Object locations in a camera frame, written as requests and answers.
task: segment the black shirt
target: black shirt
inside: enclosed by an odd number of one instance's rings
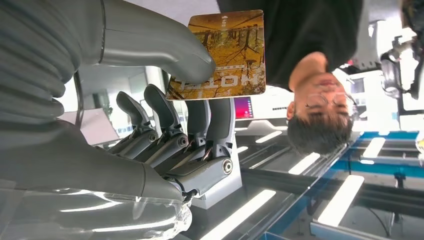
[[[217,2],[222,13],[263,10],[267,85],[289,90],[293,69],[312,52],[325,54],[330,72],[355,53],[362,0]]]

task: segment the black hair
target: black hair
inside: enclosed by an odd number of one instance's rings
[[[351,138],[353,121],[348,116],[326,119],[321,114],[310,114],[309,121],[296,116],[288,121],[287,135],[293,148],[300,154],[327,155]]]

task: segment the card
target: card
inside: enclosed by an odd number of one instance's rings
[[[265,92],[265,38],[262,10],[191,17],[188,28],[207,49],[216,70],[203,84],[171,77],[168,100],[203,100]]]

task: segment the computer screen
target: computer screen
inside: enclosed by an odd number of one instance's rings
[[[252,100],[250,96],[235,97],[235,119],[252,119]]]

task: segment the eyeglasses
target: eyeglasses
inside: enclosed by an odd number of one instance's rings
[[[323,108],[326,107],[329,103],[327,98],[322,96],[321,94],[311,94],[307,97],[306,100],[306,107],[307,108]],[[345,92],[338,92],[335,94],[332,104],[336,105],[337,107],[346,107],[349,113],[349,116],[354,116],[358,113],[357,111],[357,103],[355,102],[355,99],[345,93]]]

